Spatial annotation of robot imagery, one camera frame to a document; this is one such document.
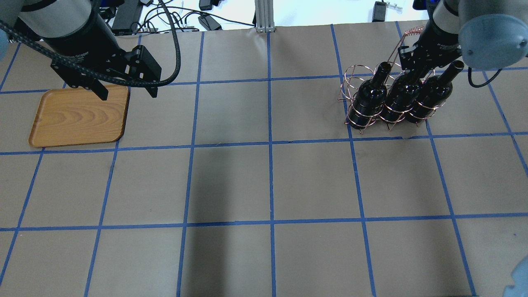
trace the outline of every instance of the grid square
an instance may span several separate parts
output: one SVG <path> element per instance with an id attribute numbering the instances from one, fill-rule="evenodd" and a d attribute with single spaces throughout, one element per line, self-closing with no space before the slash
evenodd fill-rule
<path id="1" fill-rule="evenodd" d="M 0 228 L 18 224 L 38 155 L 0 156 Z"/>
<path id="2" fill-rule="evenodd" d="M 2 91 L 60 89 L 64 84 L 50 67 L 48 57 L 22 44 L 7 75 Z"/>
<path id="3" fill-rule="evenodd" d="M 487 72 L 491 78 L 494 72 Z M 493 80 L 491 86 L 497 96 L 504 116 L 513 132 L 528 131 L 528 106 L 523 104 L 521 98 L 526 97 L 528 85 L 526 84 L 526 74 L 528 70 L 503 71 Z"/>
<path id="4" fill-rule="evenodd" d="M 526 256 L 528 218 L 457 220 L 469 269 L 480 296 L 502 296 L 510 274 Z"/>
<path id="5" fill-rule="evenodd" d="M 456 214 L 528 211 L 528 182 L 509 136 L 435 140 Z"/>
<path id="6" fill-rule="evenodd" d="M 353 64 L 369 66 L 375 70 L 376 65 L 387 61 L 394 49 L 387 45 L 396 46 L 400 41 L 393 22 L 339 24 L 334 26 L 334 31 L 343 72 Z M 367 72 L 359 67 L 355 73 Z"/>
<path id="7" fill-rule="evenodd" d="M 484 76 L 475 72 L 473 81 L 484 82 Z M 471 87 L 465 72 L 453 80 L 453 93 L 429 124 L 436 135 L 507 132 L 489 89 Z"/>
<path id="8" fill-rule="evenodd" d="M 184 148 L 119 152 L 104 224 L 183 222 L 189 153 Z"/>
<path id="9" fill-rule="evenodd" d="M 189 222 L 269 220 L 268 146 L 194 150 Z"/>
<path id="10" fill-rule="evenodd" d="M 196 81 L 200 40 L 202 33 L 178 32 L 182 66 L 174 82 Z M 141 44 L 146 46 L 154 59 L 162 66 L 162 79 L 169 77 L 176 66 L 176 53 L 172 34 L 152 34 L 143 36 Z"/>
<path id="11" fill-rule="evenodd" d="M 0 152 L 37 151 L 27 142 L 43 93 L 0 95 Z"/>
<path id="12" fill-rule="evenodd" d="M 182 297 L 271 296 L 270 227 L 188 228 Z"/>
<path id="13" fill-rule="evenodd" d="M 96 233 L 95 230 L 20 232 L 0 295 L 82 296 Z"/>
<path id="14" fill-rule="evenodd" d="M 22 226 L 97 225 L 112 157 L 111 152 L 44 155 Z"/>
<path id="15" fill-rule="evenodd" d="M 88 296 L 175 296 L 181 228 L 103 230 Z"/>
<path id="16" fill-rule="evenodd" d="M 379 297 L 470 296 L 451 220 L 368 222 Z"/>
<path id="17" fill-rule="evenodd" d="M 268 141 L 265 81 L 200 85 L 196 144 L 261 141 Z"/>
<path id="18" fill-rule="evenodd" d="M 360 216 L 350 143 L 273 146 L 275 219 Z"/>
<path id="19" fill-rule="evenodd" d="M 275 225 L 277 296 L 370 296 L 361 223 Z"/>
<path id="20" fill-rule="evenodd" d="M 13 240 L 13 234 L 14 232 L 11 231 L 0 232 L 0 264 L 2 267 L 4 267 L 4 261 L 11 246 L 11 241 Z"/>
<path id="21" fill-rule="evenodd" d="M 255 34 L 254 28 L 204 34 L 201 81 L 268 76 L 266 34 Z"/>
<path id="22" fill-rule="evenodd" d="M 339 74 L 330 26 L 279 28 L 270 34 L 271 76 Z"/>
<path id="23" fill-rule="evenodd" d="M 365 141 L 354 148 L 367 217 L 449 214 L 429 140 Z"/>
<path id="24" fill-rule="evenodd" d="M 337 78 L 271 83 L 274 141 L 348 138 Z"/>
<path id="25" fill-rule="evenodd" d="M 196 86 L 166 86 L 157 98 L 133 89 L 119 146 L 190 145 L 195 97 Z"/>

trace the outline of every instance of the black cable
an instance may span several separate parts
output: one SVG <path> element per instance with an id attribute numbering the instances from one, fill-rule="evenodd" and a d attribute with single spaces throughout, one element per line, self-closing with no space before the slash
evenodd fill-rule
<path id="1" fill-rule="evenodd" d="M 191 12 L 186 13 L 186 14 L 183 16 L 183 18 L 184 18 L 184 21 L 183 21 L 184 24 L 187 23 L 187 18 L 188 18 L 189 16 L 193 15 L 193 14 L 199 14 L 199 15 L 201 15 L 199 12 L 196 12 L 196 11 L 191 11 Z"/>
<path id="2" fill-rule="evenodd" d="M 157 14 L 151 16 L 148 20 L 146 20 L 146 22 L 144 22 L 143 24 L 140 24 L 139 28 L 137 29 L 137 32 L 139 32 L 139 30 L 141 30 L 145 26 L 148 27 L 148 24 L 151 24 L 152 27 L 154 27 L 154 25 L 151 22 L 151 20 L 153 20 L 156 17 L 159 17 L 159 19 L 162 20 L 165 24 L 169 24 L 163 18 L 160 17 L 160 15 L 162 15 L 162 14 L 165 14 L 165 12 L 160 12 L 160 13 L 157 13 Z M 176 25 L 178 26 L 179 29 L 181 29 L 182 27 L 180 26 L 180 23 L 177 21 L 177 18 L 174 15 L 171 15 L 171 17 L 174 17 L 176 19 Z"/>
<path id="3" fill-rule="evenodd" d="M 135 30 L 132 28 L 134 26 L 134 24 L 137 24 L 138 26 L 141 26 L 141 24 L 139 22 L 132 22 L 132 24 L 130 24 L 130 31 L 131 32 L 134 32 Z"/>
<path id="4" fill-rule="evenodd" d="M 172 16 L 176 19 L 176 23 L 178 23 L 178 19 L 180 19 L 179 22 L 183 25 L 182 16 L 179 13 L 174 11 L 174 12 L 172 12 Z"/>
<path id="5" fill-rule="evenodd" d="M 501 73 L 501 71 L 502 71 L 502 69 L 497 70 L 497 72 L 490 79 L 488 79 L 487 82 L 482 83 L 480 85 L 476 85 L 476 84 L 473 83 L 473 79 L 471 77 L 472 68 L 468 67 L 468 69 L 467 69 L 467 80 L 469 81 L 469 85 L 470 86 L 472 86 L 474 88 L 481 88 L 483 86 L 487 86 L 490 82 L 492 82 L 498 76 L 498 74 Z"/>
<path id="6" fill-rule="evenodd" d="M 199 32 L 200 29 L 198 28 L 194 28 L 194 27 L 182 27 L 181 28 L 182 30 L 190 30 L 191 32 Z M 140 33 L 145 33 L 146 35 L 151 35 L 151 34 L 163 34 L 163 33 L 167 33 L 169 32 L 171 29 L 168 29 L 168 30 L 161 30 L 161 31 L 158 31 L 158 32 L 140 32 Z"/>
<path id="7" fill-rule="evenodd" d="M 230 22 L 230 23 L 237 23 L 237 24 L 241 24 L 241 25 L 255 27 L 255 25 L 253 25 L 253 24 L 248 24 L 248 23 L 243 23 L 243 22 L 239 22 L 239 21 L 228 20 L 227 18 L 221 17 L 219 15 L 215 15 L 215 14 L 207 13 L 207 12 L 203 12 L 203 11 L 198 11 L 198 10 L 193 10 L 193 9 L 190 9 L 190 8 L 179 7 L 179 6 L 167 6 L 167 8 L 175 8 L 175 9 L 179 9 L 179 10 L 186 10 L 186 11 L 196 12 L 196 13 L 199 13 L 199 14 L 206 14 L 206 15 L 210 15 L 210 16 L 215 16 L 217 18 L 220 18 L 220 19 L 222 19 L 224 21 L 227 21 L 227 22 Z M 149 13 L 151 13 L 152 11 L 154 11 L 156 9 L 158 9 L 158 8 L 154 8 L 154 9 L 150 10 L 149 12 L 147 12 L 147 14 L 145 15 L 145 19 L 146 19 L 147 15 Z"/>
<path id="8" fill-rule="evenodd" d="M 163 6 L 165 13 L 167 15 L 170 15 L 170 12 L 168 11 L 168 8 L 165 5 L 165 3 L 162 0 L 159 0 L 159 2 Z M 84 66 L 81 66 L 75 62 L 72 62 L 69 58 L 61 54 L 58 54 L 56 52 L 50 51 L 49 49 L 43 47 L 42 45 L 32 41 L 31 39 L 26 37 L 24 34 L 11 28 L 7 23 L 5 23 L 2 20 L 0 20 L 0 29 L 5 31 L 7 34 L 16 37 L 18 40 L 20 40 L 22 43 L 32 48 L 33 50 L 45 55 L 46 57 L 52 60 L 58 61 L 59 63 L 61 63 L 62 65 L 68 68 L 71 68 L 79 73 L 83 73 L 90 78 L 102 80 L 102 81 L 106 81 L 109 83 L 113 83 L 115 85 L 121 85 L 121 86 L 126 86 L 126 87 L 155 88 L 155 87 L 166 86 L 169 83 L 173 82 L 180 72 L 180 67 L 181 67 L 180 45 L 178 43 L 178 37 L 176 36 L 176 28 L 174 27 L 174 22 L 171 17 L 169 18 L 169 22 L 171 24 L 171 32 L 172 32 L 172 37 L 174 41 L 174 49 L 176 51 L 176 67 L 174 69 L 174 72 L 167 79 L 164 79 L 162 81 L 153 81 L 153 82 L 141 81 L 137 79 L 133 79 L 133 80 L 117 79 L 115 77 L 111 77 L 103 73 L 94 71 L 92 69 L 86 68 Z"/>
<path id="9" fill-rule="evenodd" d="M 174 0 L 168 0 L 167 2 L 165 2 L 165 5 L 169 4 L 169 3 L 172 2 L 172 1 L 174 1 Z M 160 7 L 160 6 L 161 6 L 161 4 L 159 3 L 159 1 L 158 1 L 158 4 L 155 4 L 155 5 L 156 5 L 157 7 Z"/>

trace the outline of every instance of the blue tape grid line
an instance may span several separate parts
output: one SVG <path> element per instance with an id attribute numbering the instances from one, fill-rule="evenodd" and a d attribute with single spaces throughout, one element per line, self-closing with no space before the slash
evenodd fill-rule
<path id="1" fill-rule="evenodd" d="M 15 241 L 16 241 L 16 238 L 18 237 L 18 232 L 20 231 L 20 227 L 22 225 L 22 220 L 24 219 L 24 214 L 26 213 L 26 208 L 30 200 L 31 192 L 33 191 L 33 185 L 35 185 L 36 175 L 39 172 L 39 167 L 42 162 L 42 157 L 44 156 L 44 154 L 42 154 L 43 151 L 44 151 L 44 148 L 41 150 L 39 160 L 36 164 L 35 171 L 33 172 L 33 177 L 31 178 L 29 189 L 27 190 L 26 198 L 24 200 L 24 205 L 22 206 L 22 211 L 20 212 L 20 216 L 18 217 L 18 223 L 16 225 L 16 228 L 14 229 L 15 232 L 13 234 L 13 239 L 11 239 L 11 244 L 9 245 L 9 249 L 7 250 L 7 256 L 5 257 L 4 266 L 2 267 L 2 272 L 0 273 L 0 285 L 2 285 L 2 282 L 4 280 L 4 275 L 7 270 L 7 265 L 9 264 L 11 253 L 13 252 Z"/>
<path id="2" fill-rule="evenodd" d="M 0 91 L 4 88 L 5 80 L 7 79 L 7 75 L 9 74 L 9 71 L 11 71 L 11 67 L 13 66 L 13 63 L 15 62 L 16 54 L 18 54 L 18 50 L 20 49 L 20 46 L 22 44 L 19 43 L 16 46 L 15 53 L 13 54 L 13 57 L 11 58 L 11 62 L 9 63 L 9 66 L 7 67 L 7 71 L 5 72 L 4 78 L 2 79 L 2 83 L 0 83 Z"/>
<path id="3" fill-rule="evenodd" d="M 402 38 L 402 34 L 401 34 L 399 23 L 395 22 L 395 24 L 396 24 L 396 28 L 398 30 L 398 34 L 400 35 L 400 38 Z M 440 175 L 440 181 L 442 182 L 442 187 L 444 189 L 444 194 L 446 196 L 446 203 L 447 203 L 447 207 L 449 209 L 449 215 L 451 216 L 451 222 L 453 224 L 453 229 L 455 231 L 455 236 L 457 238 L 458 248 L 460 249 L 460 255 L 462 257 L 462 263 L 464 265 L 464 270 L 466 272 L 466 277 L 467 277 L 467 281 L 468 281 L 468 284 L 469 284 L 469 289 L 471 290 L 471 294 L 473 296 L 476 296 L 475 286 L 473 284 L 473 279 L 471 277 L 471 272 L 469 270 L 469 265 L 468 265 L 467 259 L 466 259 L 466 253 L 464 251 L 464 245 L 462 244 L 462 238 L 461 238 L 460 232 L 458 230 L 458 224 L 457 224 L 457 220 L 456 220 L 456 217 L 455 217 L 455 212 L 453 211 L 453 206 L 451 204 L 451 197 L 449 196 L 449 191 L 447 189 L 446 179 L 444 177 L 444 172 L 442 170 L 442 165 L 440 164 L 440 158 L 438 156 L 438 151 L 436 149 L 435 139 L 432 137 L 431 127 L 429 125 L 429 121 L 428 120 L 426 120 L 426 127 L 427 127 L 427 134 L 429 136 L 429 141 L 431 142 L 432 151 L 433 151 L 433 154 L 435 156 L 435 161 L 436 161 L 436 166 L 438 168 L 438 173 Z"/>
<path id="4" fill-rule="evenodd" d="M 196 78 L 196 96 L 194 98 L 194 118 L 193 118 L 193 133 L 191 138 L 191 152 L 189 154 L 189 169 L 187 174 L 187 189 L 185 194 L 185 209 L 184 209 L 184 215 L 183 215 L 183 228 L 182 228 L 182 242 L 180 246 L 180 262 L 178 264 L 178 279 L 176 282 L 176 296 L 181 296 L 181 290 L 182 290 L 182 276 L 183 276 L 183 261 L 184 261 L 184 255 L 185 255 L 185 240 L 187 238 L 187 219 L 189 216 L 189 199 L 191 195 L 191 178 L 192 178 L 192 170 L 193 170 L 193 159 L 194 159 L 194 148 L 195 148 L 195 141 L 196 141 L 196 121 L 198 119 L 198 100 L 200 97 L 200 76 L 202 73 L 202 57 L 203 57 L 203 40 L 204 40 L 204 32 L 202 32 L 202 36 L 200 39 L 200 55 L 198 58 L 198 75 Z"/>
<path id="5" fill-rule="evenodd" d="M 499 133 L 476 133 L 476 134 L 446 134 L 446 135 L 432 135 L 432 138 L 467 138 L 467 137 L 490 137 L 490 136 L 511 136 L 511 135 L 528 135 L 528 132 L 499 132 Z M 387 141 L 387 140 L 417 140 L 429 139 L 428 135 L 416 135 L 409 138 L 402 136 L 384 136 L 384 137 L 363 137 L 354 138 L 354 142 L 361 141 Z M 295 143 L 329 143 L 329 142 L 348 142 L 349 138 L 334 138 L 334 139 L 314 139 L 314 140 L 292 140 L 292 141 L 273 141 L 273 144 L 295 144 Z M 269 142 L 237 142 L 237 143 L 212 143 L 212 144 L 195 144 L 194 147 L 229 147 L 229 146 L 252 146 L 252 145 L 268 145 Z M 136 146 L 136 147 L 120 147 L 118 151 L 143 151 L 143 150 L 173 150 L 173 149 L 190 149 L 191 145 L 166 145 L 166 146 Z M 113 148 L 101 148 L 97 150 L 52 150 L 42 152 L 48 154 L 90 154 L 90 153 L 107 153 L 113 152 Z M 38 155 L 40 151 L 20 151 L 20 152 L 0 152 L 0 156 L 9 155 Z"/>
<path id="6" fill-rule="evenodd" d="M 512 70 L 528 70 L 528 67 L 510 67 L 504 68 L 502 71 L 512 71 Z M 443 73 L 443 70 L 437 70 L 436 73 Z M 397 75 L 399 72 L 392 72 L 391 75 Z M 339 78 L 342 77 L 342 74 L 339 75 L 322 75 L 322 76 L 298 76 L 298 77 L 271 77 L 271 78 L 254 78 L 254 79 L 232 79 L 232 80 L 210 80 L 210 81 L 201 81 L 201 85 L 210 85 L 214 83 L 236 83 L 236 82 L 255 82 L 255 81 L 278 81 L 278 80 L 306 80 L 306 79 L 325 79 L 325 78 Z M 364 77 L 371 76 L 369 73 L 356 73 L 354 76 Z M 169 83 L 168 86 L 184 86 L 184 85 L 196 85 L 196 81 L 185 81 L 185 82 L 173 82 Z M 49 89 L 39 89 L 39 90 L 15 90 L 15 91 L 0 91 L 1 94 L 23 94 L 23 93 L 42 93 L 49 91 Z"/>
<path id="7" fill-rule="evenodd" d="M 519 218 L 528 217 L 528 212 L 507 212 L 502 214 L 466 214 L 455 215 L 456 219 L 487 219 L 487 218 Z M 365 217 L 367 222 L 385 221 L 422 221 L 422 220 L 451 220 L 451 215 L 439 216 L 403 216 L 403 217 Z M 327 219 L 284 219 L 274 220 L 275 225 L 287 224 L 325 224 L 325 223 L 347 223 L 361 222 L 362 218 L 327 218 Z M 222 221 L 222 222 L 198 222 L 187 223 L 187 228 L 221 227 L 221 226 L 258 226 L 269 225 L 270 220 L 256 221 Z M 124 229 L 154 229 L 154 228 L 183 228 L 183 223 L 169 224 L 136 224 L 136 225 L 102 225 L 102 226 L 50 226 L 50 227 L 13 227 L 0 228 L 0 232 L 13 231 L 59 231 L 59 230 L 124 230 Z"/>
<path id="8" fill-rule="evenodd" d="M 273 136 L 271 132 L 271 36 L 266 33 L 268 59 L 268 149 L 269 149 L 269 220 L 271 251 L 271 295 L 277 296 L 277 279 L 275 269 L 275 211 L 273 192 Z"/>
<path id="9" fill-rule="evenodd" d="M 114 175 L 114 167 L 116 165 L 118 147 L 119 147 L 119 140 L 116 141 L 116 146 L 114 148 L 114 155 L 112 157 L 112 164 L 110 166 L 110 171 L 108 172 L 108 180 L 106 182 L 105 197 L 103 198 L 103 202 L 101 206 L 101 215 L 99 216 L 99 224 L 96 226 L 96 230 L 97 230 L 96 241 L 93 245 L 92 258 L 90 260 L 90 268 L 88 269 L 88 277 L 86 279 L 86 286 L 84 287 L 84 297 L 88 296 L 88 291 L 90 290 L 90 283 L 91 283 L 92 274 L 93 274 L 93 266 L 95 265 L 97 249 L 99 247 L 99 239 L 101 237 L 102 223 L 105 218 L 106 204 L 108 201 L 108 194 L 110 193 L 110 185 L 112 183 L 112 176 Z"/>
<path id="10" fill-rule="evenodd" d="M 488 80 L 488 75 L 485 71 L 482 71 L 482 74 L 484 75 L 484 79 Z M 492 94 L 493 101 L 495 101 L 495 104 L 497 105 L 497 109 L 499 113 L 501 114 L 502 120 L 504 122 L 504 125 L 506 126 L 506 129 L 508 129 L 508 133 L 510 134 L 510 137 L 513 141 L 513 146 L 515 147 L 515 150 L 517 151 L 517 155 L 519 155 L 519 159 L 521 160 L 521 164 L 523 165 L 524 173 L 526 173 L 526 176 L 528 177 L 528 166 L 526 166 L 526 161 L 523 157 L 523 154 L 521 153 L 521 149 L 519 148 L 519 145 L 517 144 L 517 140 L 513 136 L 512 128 L 510 127 L 510 124 L 508 123 L 508 120 L 506 119 L 506 116 L 504 115 L 504 112 L 502 111 L 501 104 L 498 102 L 497 96 L 495 95 L 495 91 L 493 90 L 492 83 L 488 85 L 489 92 Z"/>
<path id="11" fill-rule="evenodd" d="M 332 39 L 334 41 L 334 49 L 335 49 L 335 55 L 337 59 L 337 67 L 339 69 L 339 76 L 341 79 L 344 79 L 343 70 L 341 69 L 341 57 L 339 55 L 339 47 L 337 45 L 337 38 L 335 35 L 333 24 L 330 25 L 330 30 L 332 31 Z M 343 108 L 344 108 L 344 115 L 346 117 L 347 116 L 346 115 L 346 112 L 347 112 L 346 100 L 343 100 Z M 357 202 L 359 204 L 360 216 L 361 216 L 361 227 L 363 229 L 363 241 L 365 243 L 366 263 L 367 263 L 367 267 L 369 270 L 370 289 L 372 292 L 372 296 L 376 297 L 376 286 L 375 286 L 375 281 L 374 281 L 374 272 L 372 268 L 372 259 L 371 259 L 371 254 L 370 254 L 369 235 L 368 235 L 367 228 L 366 228 L 365 211 L 363 209 L 363 199 L 361 196 L 360 177 L 357 171 L 356 153 L 355 153 L 355 148 L 354 148 L 354 137 L 352 136 L 352 130 L 350 128 L 350 125 L 346 125 L 346 128 L 348 130 L 348 140 L 350 142 L 352 165 L 354 167 L 354 179 L 356 182 Z"/>

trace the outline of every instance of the wine bottle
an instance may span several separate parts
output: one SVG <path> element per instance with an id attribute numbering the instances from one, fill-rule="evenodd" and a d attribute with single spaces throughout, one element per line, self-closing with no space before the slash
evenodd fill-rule
<path id="1" fill-rule="evenodd" d="M 380 113 L 387 96 L 385 81 L 391 68 L 389 63 L 382 62 L 374 76 L 360 85 L 347 116 L 352 128 L 365 129 L 372 122 L 372 118 Z"/>
<path id="2" fill-rule="evenodd" d="M 412 104 L 405 119 L 411 123 L 419 123 L 431 117 L 453 92 L 452 80 L 464 69 L 464 63 L 456 60 L 449 65 L 442 75 L 428 78 L 422 87 L 422 92 Z"/>
<path id="3" fill-rule="evenodd" d="M 396 78 L 380 113 L 384 122 L 396 124 L 403 120 L 403 114 L 411 108 L 422 90 L 419 76 L 418 71 L 411 71 Z"/>

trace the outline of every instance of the metal post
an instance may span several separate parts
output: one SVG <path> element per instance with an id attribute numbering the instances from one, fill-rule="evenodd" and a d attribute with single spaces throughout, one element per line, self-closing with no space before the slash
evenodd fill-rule
<path id="1" fill-rule="evenodd" d="M 258 33 L 275 32 L 273 0 L 255 0 L 255 16 Z"/>

